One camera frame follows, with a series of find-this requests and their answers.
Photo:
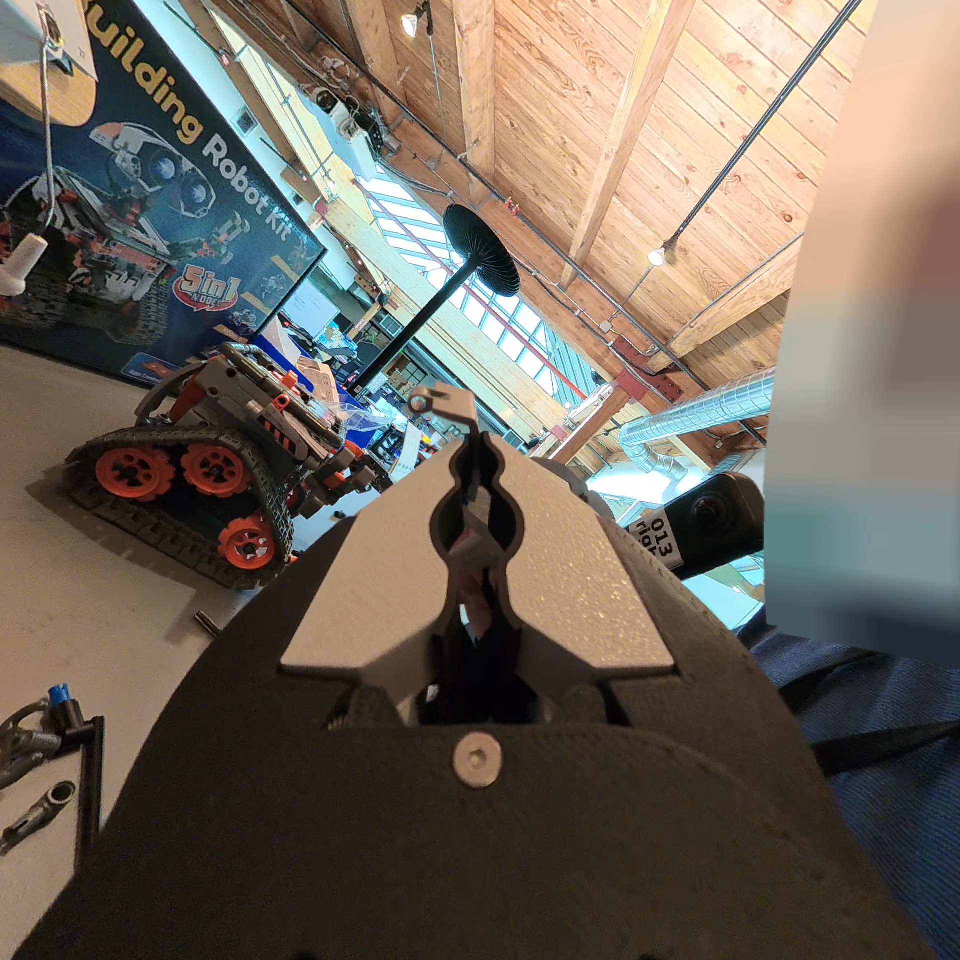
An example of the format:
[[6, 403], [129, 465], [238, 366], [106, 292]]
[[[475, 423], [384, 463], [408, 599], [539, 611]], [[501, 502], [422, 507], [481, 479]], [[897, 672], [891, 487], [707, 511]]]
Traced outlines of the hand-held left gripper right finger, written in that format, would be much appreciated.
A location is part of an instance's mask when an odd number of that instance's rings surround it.
[[580, 686], [662, 680], [675, 659], [602, 518], [562, 478], [487, 436], [490, 584], [515, 635], [510, 672], [548, 721]]

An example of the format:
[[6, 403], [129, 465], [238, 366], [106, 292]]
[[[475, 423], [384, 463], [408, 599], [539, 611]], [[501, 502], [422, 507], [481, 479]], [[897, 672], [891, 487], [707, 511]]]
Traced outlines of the whiteboard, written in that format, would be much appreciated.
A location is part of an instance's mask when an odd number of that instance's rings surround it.
[[337, 305], [309, 279], [296, 286], [280, 312], [314, 338], [319, 337], [340, 315]]

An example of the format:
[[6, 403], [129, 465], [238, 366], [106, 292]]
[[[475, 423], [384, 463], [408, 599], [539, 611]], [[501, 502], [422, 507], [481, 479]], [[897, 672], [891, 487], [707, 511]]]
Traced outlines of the blue robot kit box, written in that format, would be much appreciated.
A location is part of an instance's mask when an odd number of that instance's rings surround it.
[[[97, 99], [52, 128], [53, 220], [2, 345], [156, 382], [258, 334], [322, 245], [138, 2], [83, 2]], [[41, 124], [2, 100], [2, 264], [46, 212]]]

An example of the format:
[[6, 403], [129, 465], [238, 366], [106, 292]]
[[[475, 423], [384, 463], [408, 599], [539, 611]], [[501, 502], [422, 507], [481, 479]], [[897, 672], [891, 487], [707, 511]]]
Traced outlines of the white book stand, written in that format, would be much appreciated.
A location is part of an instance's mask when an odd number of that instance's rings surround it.
[[81, 1], [1, 3], [1, 96], [41, 126], [46, 212], [28, 228], [1, 268], [1, 293], [22, 294], [47, 249], [44, 232], [54, 213], [52, 129], [78, 127], [93, 113], [98, 77], [86, 9]]

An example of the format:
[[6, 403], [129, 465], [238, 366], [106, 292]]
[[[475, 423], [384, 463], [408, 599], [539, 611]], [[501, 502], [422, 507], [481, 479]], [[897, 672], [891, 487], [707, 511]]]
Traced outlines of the grey orange tracked toy robot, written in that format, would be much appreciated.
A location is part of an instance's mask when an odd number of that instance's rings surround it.
[[63, 485], [84, 510], [234, 591], [273, 581], [298, 556], [294, 519], [392, 480], [349, 440], [366, 410], [324, 402], [249, 343], [153, 386], [135, 423], [75, 448]]

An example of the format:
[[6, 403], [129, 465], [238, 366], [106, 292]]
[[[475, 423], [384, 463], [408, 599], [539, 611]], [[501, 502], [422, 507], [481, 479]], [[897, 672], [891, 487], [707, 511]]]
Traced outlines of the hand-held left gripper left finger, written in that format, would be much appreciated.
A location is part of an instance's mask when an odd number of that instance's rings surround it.
[[383, 689], [409, 717], [451, 611], [436, 516], [458, 499], [461, 453], [460, 441], [447, 445], [357, 513], [282, 654], [284, 673]]

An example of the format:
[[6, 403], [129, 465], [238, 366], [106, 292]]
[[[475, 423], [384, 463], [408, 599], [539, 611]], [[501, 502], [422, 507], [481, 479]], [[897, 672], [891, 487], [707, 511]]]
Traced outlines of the black floor lamp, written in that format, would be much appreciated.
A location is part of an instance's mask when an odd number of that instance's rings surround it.
[[519, 294], [521, 280], [517, 264], [497, 234], [474, 210], [459, 203], [450, 203], [442, 215], [442, 229], [452, 250], [462, 258], [461, 266], [348, 385], [347, 390], [354, 398], [369, 387], [372, 380], [474, 274], [478, 274], [480, 281], [496, 296], [512, 297]]

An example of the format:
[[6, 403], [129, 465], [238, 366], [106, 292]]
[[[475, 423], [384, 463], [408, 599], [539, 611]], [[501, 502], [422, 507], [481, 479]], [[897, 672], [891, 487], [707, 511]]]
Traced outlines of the long black axle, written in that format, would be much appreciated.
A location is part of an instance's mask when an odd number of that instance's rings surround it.
[[84, 725], [80, 742], [75, 872], [89, 859], [101, 833], [105, 740], [106, 718], [92, 717]]

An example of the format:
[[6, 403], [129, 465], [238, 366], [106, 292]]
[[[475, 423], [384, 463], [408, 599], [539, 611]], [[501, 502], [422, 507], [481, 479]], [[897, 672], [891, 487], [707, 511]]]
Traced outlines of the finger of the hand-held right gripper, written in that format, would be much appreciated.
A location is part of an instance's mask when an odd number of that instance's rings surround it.
[[594, 510], [599, 518], [617, 525], [614, 512], [607, 501], [599, 493], [590, 490], [586, 481], [567, 464], [551, 459], [536, 459], [535, 462], [569, 486], [572, 494]]

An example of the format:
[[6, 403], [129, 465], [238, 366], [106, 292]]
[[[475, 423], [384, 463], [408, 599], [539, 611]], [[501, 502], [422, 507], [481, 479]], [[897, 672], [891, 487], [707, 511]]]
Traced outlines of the silver air duct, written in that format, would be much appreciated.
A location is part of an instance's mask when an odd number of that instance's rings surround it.
[[630, 462], [643, 473], [657, 473], [679, 481], [688, 470], [677, 459], [652, 450], [651, 444], [767, 414], [771, 408], [775, 376], [776, 367], [770, 366], [674, 404], [662, 412], [636, 418], [619, 428], [618, 443]]

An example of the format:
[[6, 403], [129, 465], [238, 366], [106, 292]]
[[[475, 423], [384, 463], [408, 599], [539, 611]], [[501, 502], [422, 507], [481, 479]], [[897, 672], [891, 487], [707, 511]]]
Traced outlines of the person's clothed body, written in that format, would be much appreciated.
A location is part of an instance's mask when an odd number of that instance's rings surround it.
[[785, 633], [765, 606], [735, 632], [798, 721], [861, 848], [937, 957], [957, 959], [958, 667]]

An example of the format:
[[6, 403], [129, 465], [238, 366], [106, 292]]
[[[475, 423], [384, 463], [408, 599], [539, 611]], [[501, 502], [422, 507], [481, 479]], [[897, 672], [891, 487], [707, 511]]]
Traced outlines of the small grey pin connector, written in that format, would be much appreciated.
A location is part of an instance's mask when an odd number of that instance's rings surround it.
[[73, 801], [78, 784], [65, 779], [51, 786], [24, 813], [11, 821], [1, 833], [1, 857], [53, 822]]

